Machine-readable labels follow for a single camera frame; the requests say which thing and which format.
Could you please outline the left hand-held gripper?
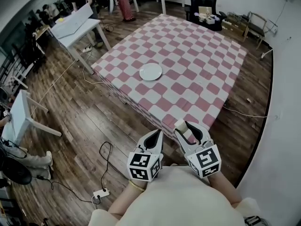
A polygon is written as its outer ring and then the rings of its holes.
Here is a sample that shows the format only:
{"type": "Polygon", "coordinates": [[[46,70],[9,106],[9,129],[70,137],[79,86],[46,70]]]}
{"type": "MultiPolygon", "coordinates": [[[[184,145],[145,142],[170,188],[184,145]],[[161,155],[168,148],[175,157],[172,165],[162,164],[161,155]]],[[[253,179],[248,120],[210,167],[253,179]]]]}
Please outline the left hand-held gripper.
{"type": "Polygon", "coordinates": [[[156,129],[139,139],[127,160],[131,179],[151,182],[158,175],[162,169],[163,136],[163,131],[156,129]]]}

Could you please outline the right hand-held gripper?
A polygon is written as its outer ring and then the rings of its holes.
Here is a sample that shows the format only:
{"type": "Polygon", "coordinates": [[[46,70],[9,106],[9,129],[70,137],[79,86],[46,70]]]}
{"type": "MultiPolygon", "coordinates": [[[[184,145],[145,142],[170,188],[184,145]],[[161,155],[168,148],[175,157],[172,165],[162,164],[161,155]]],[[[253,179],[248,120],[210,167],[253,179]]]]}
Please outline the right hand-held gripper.
{"type": "Polygon", "coordinates": [[[188,165],[200,178],[220,171],[221,157],[208,130],[195,122],[185,121],[185,123],[188,129],[184,133],[177,128],[174,133],[188,165]]]}

